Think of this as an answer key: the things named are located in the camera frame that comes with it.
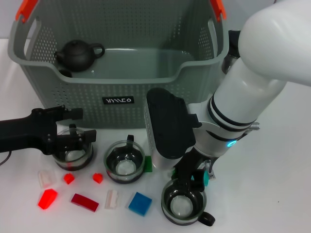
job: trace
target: blue led light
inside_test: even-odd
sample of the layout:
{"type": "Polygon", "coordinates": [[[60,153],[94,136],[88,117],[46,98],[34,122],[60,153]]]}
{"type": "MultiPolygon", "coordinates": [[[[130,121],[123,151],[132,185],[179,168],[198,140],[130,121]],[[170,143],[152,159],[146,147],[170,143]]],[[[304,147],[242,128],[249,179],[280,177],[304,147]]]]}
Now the blue led light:
{"type": "Polygon", "coordinates": [[[227,147],[231,147],[231,146],[233,146],[233,145],[236,144],[236,143],[237,143],[237,140],[232,141],[232,142],[228,143],[227,147]]]}

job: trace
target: black stripe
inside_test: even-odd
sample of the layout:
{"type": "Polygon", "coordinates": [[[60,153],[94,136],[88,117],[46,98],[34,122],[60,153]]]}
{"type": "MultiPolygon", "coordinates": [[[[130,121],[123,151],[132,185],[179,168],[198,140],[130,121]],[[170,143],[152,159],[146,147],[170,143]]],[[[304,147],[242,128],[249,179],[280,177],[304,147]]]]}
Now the black stripe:
{"type": "Polygon", "coordinates": [[[207,104],[207,110],[208,110],[208,113],[210,115],[210,117],[222,128],[224,128],[225,130],[228,130],[230,132],[242,132],[244,130],[247,130],[247,128],[244,128],[244,129],[234,129],[234,128],[231,128],[230,126],[227,126],[225,124],[223,124],[220,120],[218,120],[215,115],[213,114],[212,112],[212,109],[210,107],[210,100],[208,101],[208,104],[207,104]]]}
{"type": "Polygon", "coordinates": [[[220,116],[221,119],[223,119],[224,121],[228,122],[231,125],[235,125],[235,126],[249,126],[249,125],[251,125],[251,124],[253,124],[255,122],[255,121],[252,121],[250,123],[238,123],[236,121],[230,120],[224,114],[222,114],[219,111],[219,109],[216,107],[215,100],[214,100],[214,95],[211,98],[211,104],[213,106],[214,111],[217,113],[217,115],[220,116]]]}
{"type": "Polygon", "coordinates": [[[231,141],[238,141],[240,137],[237,137],[237,138],[231,138],[231,139],[228,139],[228,138],[223,138],[223,137],[219,137],[218,135],[210,132],[210,131],[207,131],[206,132],[211,135],[213,138],[219,140],[219,141],[222,141],[222,142],[231,142],[231,141]]]}

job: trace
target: black teapot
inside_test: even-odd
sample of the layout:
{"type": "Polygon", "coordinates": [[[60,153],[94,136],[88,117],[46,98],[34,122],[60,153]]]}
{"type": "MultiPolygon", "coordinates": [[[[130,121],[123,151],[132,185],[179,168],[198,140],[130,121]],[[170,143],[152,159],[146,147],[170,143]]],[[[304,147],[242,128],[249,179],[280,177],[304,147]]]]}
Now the black teapot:
{"type": "Polygon", "coordinates": [[[82,40],[72,40],[68,42],[61,51],[55,52],[57,61],[73,72],[87,70],[97,58],[105,53],[101,44],[87,44],[82,40]],[[95,48],[101,48],[98,54],[94,52],[95,48]]]}

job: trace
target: teapot spout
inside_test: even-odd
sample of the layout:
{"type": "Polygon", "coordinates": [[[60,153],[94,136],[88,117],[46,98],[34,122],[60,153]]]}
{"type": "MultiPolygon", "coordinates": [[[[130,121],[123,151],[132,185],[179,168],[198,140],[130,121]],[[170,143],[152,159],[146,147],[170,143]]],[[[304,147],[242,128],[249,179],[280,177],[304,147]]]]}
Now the teapot spout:
{"type": "Polygon", "coordinates": [[[61,51],[56,51],[56,52],[54,53],[54,56],[56,57],[56,59],[57,59],[58,62],[62,63],[62,62],[64,61],[65,55],[64,55],[63,52],[61,52],[61,51]]]}

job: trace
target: black cable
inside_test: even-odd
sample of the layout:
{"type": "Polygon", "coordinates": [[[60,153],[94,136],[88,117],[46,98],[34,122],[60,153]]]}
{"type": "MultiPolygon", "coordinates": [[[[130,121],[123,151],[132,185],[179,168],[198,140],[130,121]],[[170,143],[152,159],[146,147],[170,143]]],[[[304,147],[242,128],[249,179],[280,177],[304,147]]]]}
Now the black cable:
{"type": "Polygon", "coordinates": [[[1,166],[2,164],[4,164],[6,161],[8,161],[8,159],[9,159],[10,156],[11,156],[11,154],[12,154],[12,152],[10,151],[9,154],[8,154],[8,156],[5,158],[5,160],[3,160],[3,161],[0,163],[0,166],[1,166]]]}

